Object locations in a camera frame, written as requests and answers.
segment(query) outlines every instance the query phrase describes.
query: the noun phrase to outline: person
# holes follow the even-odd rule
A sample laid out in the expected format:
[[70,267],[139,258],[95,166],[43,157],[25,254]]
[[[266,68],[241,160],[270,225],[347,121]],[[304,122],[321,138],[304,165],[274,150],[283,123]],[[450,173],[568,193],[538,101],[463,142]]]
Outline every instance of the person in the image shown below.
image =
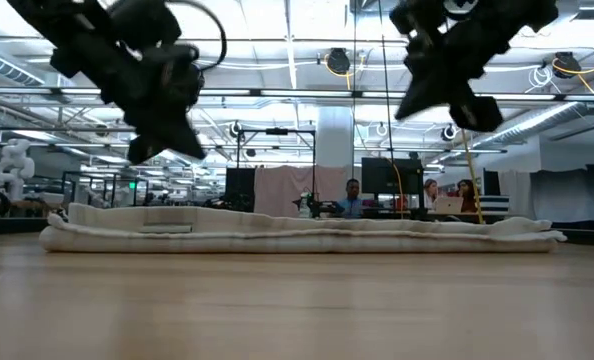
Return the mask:
[[346,182],[346,197],[336,203],[337,212],[345,219],[359,219],[362,215],[362,202],[359,199],[359,181]]
[[435,200],[437,200],[437,181],[435,179],[428,179],[424,183],[424,207],[434,209]]
[[475,201],[475,185],[471,180],[463,179],[457,183],[458,194],[464,199],[461,205],[461,212],[477,212],[477,202]]

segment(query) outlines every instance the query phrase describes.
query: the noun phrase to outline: ceiling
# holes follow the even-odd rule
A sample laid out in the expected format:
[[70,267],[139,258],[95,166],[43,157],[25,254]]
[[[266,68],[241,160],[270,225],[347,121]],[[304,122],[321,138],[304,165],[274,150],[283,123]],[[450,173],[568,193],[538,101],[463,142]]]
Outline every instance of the ceiling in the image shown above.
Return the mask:
[[[392,7],[395,1],[382,0],[384,8]],[[110,5],[112,0],[100,0]],[[381,23],[375,12],[374,1],[365,3],[364,11],[350,11],[352,0],[212,0],[200,1],[215,12],[223,23],[228,36],[228,56],[221,67],[206,73],[206,89],[286,89],[330,91],[385,91],[386,80],[391,92],[405,91],[411,76],[402,60],[406,55],[405,40],[397,33],[387,16]],[[573,18],[580,13],[584,2],[559,1],[560,19],[542,29],[538,34],[526,28],[511,41],[512,48],[504,55],[496,56],[486,68],[481,79],[473,80],[471,86],[479,93],[556,94],[589,93],[579,77],[559,79],[551,73],[538,72],[544,61],[550,62],[555,52],[571,51],[583,70],[594,70],[594,20]],[[201,50],[201,60],[214,61],[219,55],[218,31],[211,20],[193,8],[171,5],[183,30],[183,41],[192,42]],[[331,48],[345,48],[351,62],[358,65],[346,79],[334,76],[326,67],[325,56]],[[25,69],[39,79],[47,79],[55,70],[48,64],[53,46],[21,17],[5,0],[0,0],[0,57],[15,66]],[[594,80],[594,71],[584,77]],[[72,79],[69,86],[94,87],[82,75]],[[0,75],[0,86],[17,86]],[[64,105],[42,96],[0,94],[0,110],[14,109],[22,126],[59,126],[90,128],[100,124],[121,127],[122,111],[112,104],[104,105],[94,94],[71,96],[72,103]],[[331,105],[326,99],[302,97],[222,97],[205,96],[189,113],[193,126],[199,130],[202,143],[207,146],[223,145],[219,153],[211,151],[204,163],[209,168],[233,164],[235,151],[229,136],[229,127],[235,122],[248,129],[283,127],[288,129],[314,129],[320,119],[322,106]],[[339,101],[336,106],[351,108],[353,102]],[[375,155],[377,151],[366,148],[388,147],[388,135],[383,135],[381,126],[388,126],[388,118],[396,111],[398,100],[393,99],[390,109],[383,100],[363,99],[354,105],[355,113],[355,161],[362,156]],[[504,102],[502,113],[506,119],[525,114],[535,109],[551,106],[550,103]],[[438,149],[450,146],[440,138],[441,129],[451,123],[445,108],[430,109],[406,119],[393,121],[389,135],[394,147],[418,147]],[[594,115],[568,122],[550,129],[541,136],[551,139],[558,134],[592,126]],[[2,120],[0,125],[11,126]],[[574,136],[561,141],[594,141],[594,132]],[[53,133],[52,140],[35,139],[53,143],[125,143],[130,133]],[[244,158],[250,165],[255,162],[308,163],[312,159],[308,139],[291,135],[285,137],[259,134],[250,141],[251,146],[280,146],[272,151],[260,151],[254,159]],[[496,144],[502,147],[508,144]],[[80,160],[90,162],[88,155],[112,155],[120,157],[125,148],[108,150],[84,147],[72,153]],[[111,164],[94,157],[95,162]],[[165,154],[164,161],[189,165],[192,159]]]

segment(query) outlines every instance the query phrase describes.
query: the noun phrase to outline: laptop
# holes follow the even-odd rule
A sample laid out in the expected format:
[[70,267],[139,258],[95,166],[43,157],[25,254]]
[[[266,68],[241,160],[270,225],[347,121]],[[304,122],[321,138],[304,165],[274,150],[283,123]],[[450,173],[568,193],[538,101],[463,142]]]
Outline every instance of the laptop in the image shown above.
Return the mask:
[[437,214],[461,214],[461,205],[464,199],[461,197],[442,196],[435,200],[435,212]]

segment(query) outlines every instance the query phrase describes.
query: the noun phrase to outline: white robot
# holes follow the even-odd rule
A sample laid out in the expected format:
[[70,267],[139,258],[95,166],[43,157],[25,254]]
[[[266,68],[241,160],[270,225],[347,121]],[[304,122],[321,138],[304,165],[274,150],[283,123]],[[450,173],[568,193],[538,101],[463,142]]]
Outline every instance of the white robot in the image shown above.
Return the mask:
[[35,162],[26,156],[29,147],[28,140],[11,139],[1,150],[0,187],[8,184],[10,201],[22,200],[25,180],[35,176]]

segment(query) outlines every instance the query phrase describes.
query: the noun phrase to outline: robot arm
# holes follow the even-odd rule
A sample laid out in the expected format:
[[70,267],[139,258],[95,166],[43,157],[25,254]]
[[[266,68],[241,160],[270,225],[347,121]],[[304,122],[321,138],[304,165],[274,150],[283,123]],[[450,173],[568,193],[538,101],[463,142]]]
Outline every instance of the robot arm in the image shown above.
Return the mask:
[[124,110],[124,122],[146,137],[131,142],[129,160],[141,163],[165,148],[203,159],[186,119],[204,86],[203,71],[226,56],[226,36],[215,15],[193,0],[219,27],[217,63],[199,68],[199,49],[175,44],[179,23],[166,0],[118,0],[104,9],[97,0],[8,0],[56,49],[50,64],[72,78],[81,72],[101,90],[105,103]]
[[[463,7],[475,0],[449,0]],[[470,79],[510,49],[509,41],[524,26],[535,32],[558,17],[556,0],[478,0],[468,14],[451,14],[445,0],[407,0],[390,14],[402,35],[410,36],[404,64],[413,79],[395,115],[402,120],[429,107],[448,104],[457,126],[478,132],[495,130],[503,118],[492,97],[476,97]],[[445,34],[438,27],[457,21]]]

